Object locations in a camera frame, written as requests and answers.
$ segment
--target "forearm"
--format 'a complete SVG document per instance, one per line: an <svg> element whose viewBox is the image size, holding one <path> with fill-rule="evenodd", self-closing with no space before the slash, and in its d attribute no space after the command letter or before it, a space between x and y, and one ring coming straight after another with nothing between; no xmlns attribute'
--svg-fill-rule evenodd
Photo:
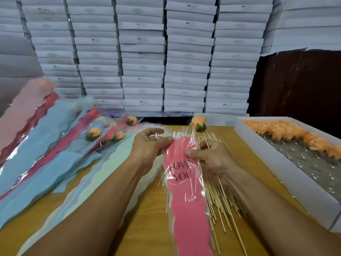
<svg viewBox="0 0 341 256"><path fill-rule="evenodd" d="M338 237L246 170L229 170L224 183L246 208L276 256L341 255Z"/></svg>
<svg viewBox="0 0 341 256"><path fill-rule="evenodd" d="M128 158L81 206L37 241L24 256L107 255L139 182L138 167Z"/></svg>

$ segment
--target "person's right hand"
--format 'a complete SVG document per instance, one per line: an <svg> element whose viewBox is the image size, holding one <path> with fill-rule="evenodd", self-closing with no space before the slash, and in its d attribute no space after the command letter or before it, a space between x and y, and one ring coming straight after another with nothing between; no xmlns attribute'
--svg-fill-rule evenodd
<svg viewBox="0 0 341 256"><path fill-rule="evenodd" d="M191 159L200 160L202 169L211 175L219 176L225 185L229 173L241 169L226 145L221 142L207 140L206 143L206 141L202 141L200 149L186 150L185 154Z"/></svg>

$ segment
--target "person's right arm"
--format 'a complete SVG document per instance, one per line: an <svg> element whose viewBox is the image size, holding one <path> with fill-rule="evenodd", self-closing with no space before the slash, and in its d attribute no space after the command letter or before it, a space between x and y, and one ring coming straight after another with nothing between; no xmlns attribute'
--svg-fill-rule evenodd
<svg viewBox="0 0 341 256"><path fill-rule="evenodd" d="M204 171L218 175L239 199L276 256L340 256L341 240L305 216L269 186L243 169L228 148L200 143L186 155L201 160Z"/></svg>

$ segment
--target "clear plastic sleeve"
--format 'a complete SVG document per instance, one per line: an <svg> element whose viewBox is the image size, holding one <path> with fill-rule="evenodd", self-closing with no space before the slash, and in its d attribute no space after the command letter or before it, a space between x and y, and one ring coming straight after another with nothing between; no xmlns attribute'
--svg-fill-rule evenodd
<svg viewBox="0 0 341 256"><path fill-rule="evenodd" d="M212 256L211 229L200 165L185 155L196 149L195 130L174 132L174 142L163 150L167 211L175 255Z"/></svg>

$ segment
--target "person's left hand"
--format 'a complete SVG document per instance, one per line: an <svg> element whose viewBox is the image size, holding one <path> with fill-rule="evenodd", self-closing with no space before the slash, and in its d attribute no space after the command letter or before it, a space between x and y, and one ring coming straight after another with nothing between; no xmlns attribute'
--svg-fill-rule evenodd
<svg viewBox="0 0 341 256"><path fill-rule="evenodd" d="M150 171L161 148L173 142L173 137L159 137L156 140L155 136L151 136L156 133L163 134L164 132L161 128L147 128L135 136L129 160L133 160L138 164L141 177Z"/></svg>

